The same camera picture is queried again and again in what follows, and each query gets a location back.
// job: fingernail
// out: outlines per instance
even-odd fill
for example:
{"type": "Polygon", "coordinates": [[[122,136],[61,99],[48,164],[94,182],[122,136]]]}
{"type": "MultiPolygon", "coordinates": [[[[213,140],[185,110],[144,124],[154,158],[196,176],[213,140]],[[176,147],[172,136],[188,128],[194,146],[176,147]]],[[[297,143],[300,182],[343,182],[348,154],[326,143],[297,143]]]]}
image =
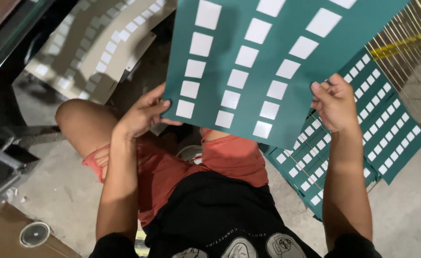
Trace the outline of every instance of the fingernail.
{"type": "Polygon", "coordinates": [[[314,88],[315,90],[318,90],[320,88],[320,83],[318,82],[313,82],[312,83],[312,88],[314,88]]]}

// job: hand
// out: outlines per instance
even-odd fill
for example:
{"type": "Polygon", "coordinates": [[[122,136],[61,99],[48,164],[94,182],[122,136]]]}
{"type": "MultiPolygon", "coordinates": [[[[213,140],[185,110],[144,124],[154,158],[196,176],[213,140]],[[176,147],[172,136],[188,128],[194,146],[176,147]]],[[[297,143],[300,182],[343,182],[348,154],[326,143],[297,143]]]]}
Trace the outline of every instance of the hand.
{"type": "Polygon", "coordinates": [[[314,98],[311,108],[317,110],[322,122],[331,132],[360,130],[352,86],[337,73],[328,81],[331,86],[327,82],[312,83],[314,98]]]}
{"type": "Polygon", "coordinates": [[[114,129],[114,133],[123,134],[127,139],[138,138],[159,122],[171,125],[182,125],[183,123],[160,117],[166,111],[171,102],[160,101],[166,84],[154,88],[144,94],[122,117],[114,129]]]}

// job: concrete floor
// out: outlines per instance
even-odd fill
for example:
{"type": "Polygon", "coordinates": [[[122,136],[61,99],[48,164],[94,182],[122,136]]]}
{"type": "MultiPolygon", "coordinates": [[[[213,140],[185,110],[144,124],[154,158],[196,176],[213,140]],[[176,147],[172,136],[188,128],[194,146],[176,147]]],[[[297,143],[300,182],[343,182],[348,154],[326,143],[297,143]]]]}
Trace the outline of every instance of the concrete floor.
{"type": "MultiPolygon", "coordinates": [[[[62,102],[59,97],[50,96],[38,85],[19,83],[15,92],[29,125],[55,124],[54,113],[62,102]]],[[[15,200],[15,206],[31,218],[48,223],[57,238],[86,257],[95,244],[102,184],[89,168],[80,165],[81,158],[67,141],[37,145],[31,152],[42,160],[30,178],[18,187],[19,196],[25,195],[26,202],[15,200]]],[[[313,218],[313,213],[269,162],[266,168],[271,193],[285,225],[324,256],[322,224],[313,218]]],[[[369,199],[374,244],[381,255],[421,257],[421,150],[390,186],[384,181],[376,185],[369,199]]]]}

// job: green sheet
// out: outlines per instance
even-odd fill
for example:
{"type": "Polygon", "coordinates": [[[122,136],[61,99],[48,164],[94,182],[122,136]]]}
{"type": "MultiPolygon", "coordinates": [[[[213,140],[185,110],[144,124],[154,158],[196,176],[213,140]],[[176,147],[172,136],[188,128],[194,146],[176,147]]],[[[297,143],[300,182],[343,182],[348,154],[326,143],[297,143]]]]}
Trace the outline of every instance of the green sheet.
{"type": "Polygon", "coordinates": [[[292,149],[310,84],[342,68],[406,2],[179,0],[164,117],[292,149]]]}

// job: teal paper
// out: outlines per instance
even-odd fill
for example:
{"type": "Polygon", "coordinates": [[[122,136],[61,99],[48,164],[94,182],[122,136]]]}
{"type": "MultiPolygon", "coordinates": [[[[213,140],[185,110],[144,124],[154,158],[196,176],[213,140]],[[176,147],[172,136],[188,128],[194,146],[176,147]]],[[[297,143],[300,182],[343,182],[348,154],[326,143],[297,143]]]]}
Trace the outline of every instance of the teal paper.
{"type": "Polygon", "coordinates": [[[212,2],[222,5],[215,30],[195,25],[198,0],[178,1],[164,93],[172,106],[164,117],[292,149],[308,114],[310,84],[342,68],[407,1],[357,0],[345,9],[329,0],[287,0],[277,17],[256,11],[258,0],[212,2]],[[321,8],[342,16],[325,38],[305,30],[321,8]],[[272,24],[263,44],[244,39],[252,18],[272,24]],[[213,37],[208,57],[189,53],[194,32],[213,37]],[[300,36],[319,44],[306,59],[289,54],[300,36]],[[235,64],[242,45],[259,50],[250,68],[235,64]],[[206,62],[202,78],[185,77],[189,59],[206,62]],[[301,65],[291,79],[276,76],[285,59],[301,65]],[[249,73],[243,89],[227,85],[232,69],[249,73]],[[200,83],[195,99],[180,96],[184,80],[200,83]],[[288,84],[282,100],[266,96],[273,80],[288,84]],[[224,91],[241,94],[236,109],[220,106],[224,91]],[[191,118],[176,115],[179,100],[194,104],[191,118]],[[259,116],[264,101],[280,105],[275,120],[259,116]],[[215,125],[219,111],[234,115],[230,128],[215,125]],[[253,135],[257,121],[272,125],[267,139],[253,135]]]}

